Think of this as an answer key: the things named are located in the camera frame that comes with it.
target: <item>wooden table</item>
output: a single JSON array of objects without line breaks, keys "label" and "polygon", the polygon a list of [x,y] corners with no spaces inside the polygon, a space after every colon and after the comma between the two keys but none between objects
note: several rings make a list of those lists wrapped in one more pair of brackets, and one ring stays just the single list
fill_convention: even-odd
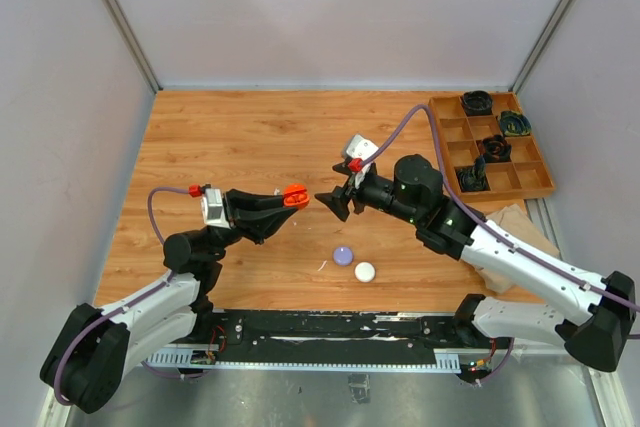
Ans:
[{"label": "wooden table", "polygon": [[[294,182],[314,194],[342,185],[331,166],[354,133],[380,145],[404,114],[437,92],[161,92],[113,239],[97,304],[125,297],[165,272],[162,249],[146,212],[156,186],[211,183],[272,194]],[[418,114],[377,161],[392,177],[403,155],[434,165],[428,121]],[[476,204],[491,212],[513,202]],[[165,236],[203,226],[199,201],[158,194],[156,218]],[[375,265],[373,282],[332,261],[334,248],[353,249],[356,262]],[[467,265],[436,255],[415,229],[367,209],[346,223],[312,200],[264,245],[243,240],[228,249],[211,300],[221,308],[455,311],[467,293],[490,294]],[[535,297],[514,288],[507,300]]]}]

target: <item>small purple object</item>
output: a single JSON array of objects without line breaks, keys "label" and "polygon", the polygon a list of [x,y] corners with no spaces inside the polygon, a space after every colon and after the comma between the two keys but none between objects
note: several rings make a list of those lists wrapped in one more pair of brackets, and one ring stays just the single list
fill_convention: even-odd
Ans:
[{"label": "small purple object", "polygon": [[333,261],[338,265],[349,265],[353,262],[353,252],[349,247],[338,247],[333,251]]}]

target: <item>orange gripper tip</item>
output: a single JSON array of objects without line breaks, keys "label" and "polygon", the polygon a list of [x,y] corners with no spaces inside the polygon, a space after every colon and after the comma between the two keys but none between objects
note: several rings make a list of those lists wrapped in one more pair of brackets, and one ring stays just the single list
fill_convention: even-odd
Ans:
[{"label": "orange gripper tip", "polygon": [[304,209],[309,205],[309,192],[307,188],[302,184],[291,184],[282,194],[284,197],[285,207],[297,207],[298,210]]}]

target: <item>metal frame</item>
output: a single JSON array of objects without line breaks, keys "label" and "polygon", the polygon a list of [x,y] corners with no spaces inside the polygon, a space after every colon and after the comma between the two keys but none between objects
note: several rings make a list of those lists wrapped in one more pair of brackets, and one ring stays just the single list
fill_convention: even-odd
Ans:
[{"label": "metal frame", "polygon": [[605,425],[607,427],[635,427],[636,423],[629,409],[629,402],[618,373],[604,374],[592,369],[587,370],[589,375],[585,378],[591,381],[591,385],[588,387],[592,389],[595,403],[600,408]]},{"label": "metal frame", "polygon": [[[167,90],[211,90],[211,91],[265,91],[265,90],[304,90],[304,91],[335,91],[335,92],[405,92],[405,91],[429,91],[429,92],[459,92],[463,89],[462,85],[426,85],[426,84],[406,84],[406,85],[386,85],[380,86],[368,83],[345,84],[345,85],[328,85],[328,84],[220,84],[220,85],[204,85],[204,84],[166,84],[162,87]],[[487,92],[511,92],[508,85],[467,85],[465,88],[469,90],[486,90]]]},{"label": "metal frame", "polygon": [[533,49],[531,50],[529,57],[527,57],[527,60],[525,61],[524,65],[520,69],[520,72],[516,76],[513,86],[510,89],[512,92],[515,92],[517,94],[522,90],[522,88],[524,87],[524,84],[529,79],[529,76],[531,75],[533,68],[536,66],[536,64],[542,57],[542,54],[544,53],[547,46],[549,45],[549,42],[551,41],[554,34],[556,33],[558,26],[560,25],[562,20],[565,18],[569,8],[571,7],[574,1],[575,0],[559,0],[558,1],[558,4],[553,10],[551,17],[549,17],[549,20],[547,21],[547,25],[542,30],[542,33],[540,34],[540,37],[538,38],[535,45],[533,46]]},{"label": "metal frame", "polygon": [[155,94],[159,90],[162,90],[162,86],[158,82],[158,78],[153,72],[151,64],[147,60],[147,57],[144,55],[142,47],[140,47],[140,43],[133,33],[133,30],[131,29],[129,22],[124,15],[124,12],[122,11],[122,7],[120,7],[120,4],[118,3],[118,0],[103,0],[103,2],[105,7],[107,8],[107,11],[109,12],[109,15],[111,15],[111,18],[116,24],[116,27],[120,31],[122,39],[127,45],[131,56],[138,65],[140,73],[149,84],[149,87],[151,88],[153,93]]},{"label": "metal frame", "polygon": [[71,407],[59,404],[53,394],[53,389],[49,388],[36,427],[64,427],[67,425],[70,413]]}]

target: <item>cable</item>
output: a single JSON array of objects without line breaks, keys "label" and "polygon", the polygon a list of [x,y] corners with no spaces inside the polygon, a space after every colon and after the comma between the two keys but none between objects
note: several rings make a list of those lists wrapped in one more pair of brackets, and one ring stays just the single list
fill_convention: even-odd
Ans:
[{"label": "cable", "polygon": [[227,346],[226,332],[222,327],[220,327],[219,325],[216,325],[213,328],[213,332],[211,333],[211,340],[209,341],[209,346],[207,347],[207,357],[209,357],[209,359],[211,359],[212,361],[215,360],[211,346],[213,345],[213,341],[216,339],[216,329],[220,330],[220,332],[222,332],[222,335],[224,336],[222,337],[222,342],[220,343],[220,348],[218,349],[218,353],[221,354],[224,351],[224,348]]},{"label": "cable", "polygon": [[496,350],[498,350],[498,344],[496,343],[496,339],[491,339],[491,351],[489,352],[489,355],[483,359],[478,360],[476,362],[476,366],[481,367],[487,364],[488,362],[491,362],[491,359],[493,359],[493,356],[496,354]]},{"label": "cable", "polygon": [[[544,259],[539,258],[538,256],[536,256],[535,254],[529,252],[528,250],[525,250],[525,249],[523,249],[521,247],[518,247],[516,244],[511,242],[508,238],[503,237],[502,235],[500,235],[499,232],[497,232],[496,230],[492,229],[486,222],[484,222],[476,214],[474,214],[473,211],[471,211],[471,209],[469,209],[469,207],[467,207],[465,205],[465,203],[462,200],[460,200],[460,198],[455,194],[454,190],[451,188],[451,185],[449,184],[449,180],[447,179],[447,176],[446,176],[445,170],[444,170],[444,160],[443,160],[443,157],[442,157],[442,148],[440,146],[440,137],[438,135],[438,130],[436,128],[435,117],[433,115],[433,112],[431,112],[431,109],[429,108],[429,106],[424,105],[424,104],[418,104],[415,107],[413,107],[407,113],[407,115],[405,115],[405,117],[402,119],[400,124],[398,124],[398,127],[396,127],[396,130],[393,131],[393,133],[389,136],[389,138],[387,140],[385,140],[384,143],[380,146],[380,148],[378,148],[378,150],[376,150],[371,156],[369,156],[367,159],[363,160],[361,165],[364,167],[365,165],[370,164],[371,162],[376,160],[378,157],[380,157],[380,155],[382,155],[382,153],[387,149],[387,147],[389,147],[389,145],[391,145],[391,143],[396,139],[396,137],[398,137],[398,135],[400,134],[402,129],[404,129],[404,127],[407,125],[407,123],[409,122],[411,117],[413,117],[413,115],[416,112],[418,112],[419,110],[423,110],[427,114],[427,117],[429,118],[429,126],[431,127],[431,133],[433,135],[433,140],[434,140],[434,145],[435,145],[435,150],[436,150],[436,157],[438,159],[438,166],[440,167],[440,172],[442,172],[442,178],[443,178],[444,186],[447,189],[447,192],[449,193],[449,196],[456,203],[456,205],[460,208],[460,210],[462,210],[467,216],[469,216],[469,218],[471,218],[477,225],[479,225],[481,228],[486,230],[489,234],[491,234],[493,237],[495,237],[500,242],[505,244],[511,250],[514,250],[515,252],[518,252],[519,254],[525,256],[527,259],[537,263],[538,265],[540,265],[541,267],[546,268],[547,270],[550,270],[551,272],[559,275],[563,279],[568,280],[568,281],[578,285],[583,290],[591,290],[591,291],[595,292],[596,294],[599,294],[599,295],[601,295],[603,297],[606,297],[606,298],[608,298],[610,300],[613,300],[614,302],[617,302],[618,304],[621,304],[621,305],[627,307],[628,309],[631,309],[631,310],[633,310],[635,312],[640,312],[640,306],[634,304],[633,302],[630,302],[627,299],[623,299],[622,297],[620,297],[618,295],[615,295],[615,294],[612,294],[611,292],[607,292],[606,290],[603,290],[603,289],[601,289],[599,287],[595,287],[593,285],[590,285],[588,282],[585,282],[582,279],[579,279],[578,277],[576,277],[574,275],[571,275],[570,273],[565,272],[562,269],[559,269],[555,265],[547,262]],[[634,335],[628,336],[628,338],[630,338],[630,339],[640,339],[640,335],[634,334]]]},{"label": "cable", "polygon": [[[153,196],[154,196],[154,194],[156,192],[173,192],[173,193],[176,193],[176,194],[188,194],[189,191],[186,190],[186,189],[177,189],[177,188],[174,188],[174,187],[156,187],[151,192],[149,192],[149,196],[147,197],[147,212],[149,214],[149,220],[151,222],[151,227],[153,228],[153,231],[156,233],[156,236],[158,237],[158,240],[160,241],[160,243],[164,244],[164,238],[162,237],[162,234],[160,233],[160,230],[158,229],[158,225],[156,224],[155,218],[153,216]],[[65,350],[64,354],[62,354],[62,358],[60,359],[60,363],[58,364],[58,368],[56,369],[56,374],[55,374],[54,379],[53,379],[53,393],[55,395],[56,400],[60,404],[65,405],[65,406],[73,405],[71,402],[69,402],[64,397],[64,395],[62,395],[62,387],[61,387],[62,372],[64,372],[64,369],[67,366],[67,363],[69,362],[69,359],[71,358],[71,355],[73,354],[75,349],[78,347],[80,342],[82,342],[84,340],[84,338],[87,335],[89,335],[89,333],[91,333],[94,329],[96,329],[97,327],[102,325],[104,322],[112,319],[113,317],[115,317],[117,315],[120,315],[120,314],[124,313],[126,309],[134,307],[135,305],[139,304],[140,302],[142,302],[143,300],[147,299],[151,295],[155,294],[156,292],[159,292],[161,289],[163,289],[165,287],[168,287],[169,286],[169,281],[171,281],[171,279],[173,279],[174,276],[175,276],[175,273],[172,272],[167,277],[167,281],[165,283],[156,285],[152,289],[149,289],[148,291],[143,292],[142,294],[140,294],[138,297],[130,300],[128,303],[124,304],[123,306],[118,307],[117,309],[113,310],[112,312],[109,312],[108,314],[105,314],[105,315],[101,316],[99,319],[96,319],[95,321],[90,323],[88,326],[86,326],[76,336],[76,338],[71,341],[71,343],[69,344],[69,347],[67,347],[67,350]],[[161,377],[165,377],[166,375],[170,375],[170,374],[164,374],[164,372],[156,371],[151,366],[147,365],[146,362],[142,362],[142,364],[148,370],[151,370],[151,371],[154,371],[154,372],[159,372],[159,373],[163,374],[163,375],[161,375]],[[202,375],[204,375],[204,374],[185,374],[185,375],[177,376],[176,378],[181,378],[182,379],[182,378],[185,378],[185,377],[190,378],[190,377],[194,377],[194,376],[201,377]]]},{"label": "cable", "polygon": [[507,364],[507,361],[509,360],[509,357],[511,357],[511,353],[513,352],[513,345],[515,344],[515,339],[511,339],[511,342],[509,342],[509,348],[507,349],[507,352],[504,354],[504,357],[502,358],[502,360],[500,361],[500,363],[498,364],[498,366],[493,369],[491,371],[491,373],[489,375],[487,375],[484,379],[479,380],[478,383],[480,383],[480,385],[484,385],[485,382],[487,382],[488,380],[491,380],[492,378],[496,377],[498,375],[498,373],[504,368],[504,366]]},{"label": "cable", "polygon": [[164,237],[160,233],[160,229],[158,229],[158,224],[156,224],[156,218],[153,215],[153,196],[158,192],[172,192],[174,194],[188,194],[189,191],[187,189],[178,189],[176,187],[156,187],[155,189],[149,192],[147,196],[147,214],[149,214],[149,222],[151,222],[151,228],[156,233],[156,237],[160,241],[160,244],[164,244]]}]

